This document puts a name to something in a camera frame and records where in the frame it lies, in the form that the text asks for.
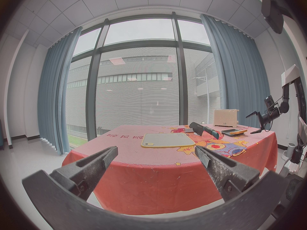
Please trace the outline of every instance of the toaster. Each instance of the toaster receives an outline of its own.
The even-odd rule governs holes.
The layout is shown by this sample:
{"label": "toaster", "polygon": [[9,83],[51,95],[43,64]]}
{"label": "toaster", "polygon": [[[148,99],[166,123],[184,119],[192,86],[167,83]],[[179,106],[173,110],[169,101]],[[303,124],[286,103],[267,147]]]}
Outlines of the toaster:
{"label": "toaster", "polygon": [[213,113],[214,126],[227,126],[236,128],[239,121],[237,121],[237,109],[216,109]]}

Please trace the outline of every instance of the blue curtain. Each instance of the blue curtain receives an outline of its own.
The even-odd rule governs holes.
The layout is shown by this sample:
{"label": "blue curtain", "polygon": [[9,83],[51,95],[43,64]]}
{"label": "blue curtain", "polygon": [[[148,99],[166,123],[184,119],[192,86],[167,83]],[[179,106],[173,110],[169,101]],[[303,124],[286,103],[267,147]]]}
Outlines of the blue curtain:
{"label": "blue curtain", "polygon": [[82,27],[62,38],[46,55],[37,100],[40,137],[55,146],[58,154],[70,152],[66,129],[66,84],[72,54]]}
{"label": "blue curtain", "polygon": [[201,15],[219,74],[221,107],[239,109],[241,125],[260,127],[253,111],[264,113],[270,95],[264,64],[255,41],[226,23]]}

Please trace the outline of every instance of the white cylinder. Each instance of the white cylinder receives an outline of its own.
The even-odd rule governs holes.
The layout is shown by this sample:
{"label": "white cylinder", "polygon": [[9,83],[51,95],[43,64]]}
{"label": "white cylinder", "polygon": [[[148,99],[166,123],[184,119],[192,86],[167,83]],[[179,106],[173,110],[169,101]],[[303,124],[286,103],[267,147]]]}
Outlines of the white cylinder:
{"label": "white cylinder", "polygon": [[287,152],[286,152],[286,157],[288,157],[288,158],[292,157],[292,153],[293,153],[294,148],[295,148],[295,144],[293,144],[293,143],[289,143],[288,144],[288,149],[287,149]]}

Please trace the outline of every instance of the table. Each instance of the table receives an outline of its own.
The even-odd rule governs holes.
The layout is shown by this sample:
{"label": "table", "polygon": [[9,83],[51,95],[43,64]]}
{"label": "table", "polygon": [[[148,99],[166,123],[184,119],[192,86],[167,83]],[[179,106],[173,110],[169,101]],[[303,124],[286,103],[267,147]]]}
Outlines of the table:
{"label": "table", "polygon": [[[229,129],[208,125],[217,130]],[[118,156],[96,186],[94,194],[104,209],[129,215],[186,211],[221,199],[221,195],[195,155],[194,147],[143,148],[146,133],[184,132],[188,126],[122,125],[72,150],[62,166],[110,146]],[[274,132],[229,137],[219,132],[219,140],[204,132],[188,133],[196,145],[207,146],[219,154],[263,172],[276,170],[277,139]]]}

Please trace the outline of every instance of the white tile floor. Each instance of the white tile floor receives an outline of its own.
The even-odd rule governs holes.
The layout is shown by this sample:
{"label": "white tile floor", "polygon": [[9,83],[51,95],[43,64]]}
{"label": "white tile floor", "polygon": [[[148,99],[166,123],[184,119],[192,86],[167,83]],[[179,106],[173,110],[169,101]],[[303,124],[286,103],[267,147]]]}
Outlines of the white tile floor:
{"label": "white tile floor", "polygon": [[[278,161],[276,172],[279,173],[284,165],[284,160],[281,159],[283,150],[278,149]],[[65,155],[59,156],[51,145],[40,139],[26,140],[19,139],[13,141],[13,149],[9,149],[7,143],[5,144],[4,151],[0,151],[0,174],[6,187],[11,192],[13,198],[18,203],[20,208],[25,214],[33,221],[34,224],[40,229],[52,229],[42,216],[35,209],[34,205],[28,198],[21,180],[26,176],[38,171],[44,170],[48,174],[52,170],[61,167]],[[307,171],[307,163],[304,162],[299,175],[304,176]],[[97,201],[95,195],[92,193],[89,197],[88,203],[91,203],[97,207],[101,207]],[[190,211],[181,211],[176,213],[150,215],[154,218],[167,218],[167,217],[179,217],[183,215],[190,215],[197,212],[202,212],[207,209],[211,209],[217,205],[222,204],[224,201],[218,200],[209,205],[202,206]],[[268,220],[259,228],[259,230],[265,230],[274,221],[273,217],[269,217]]]}

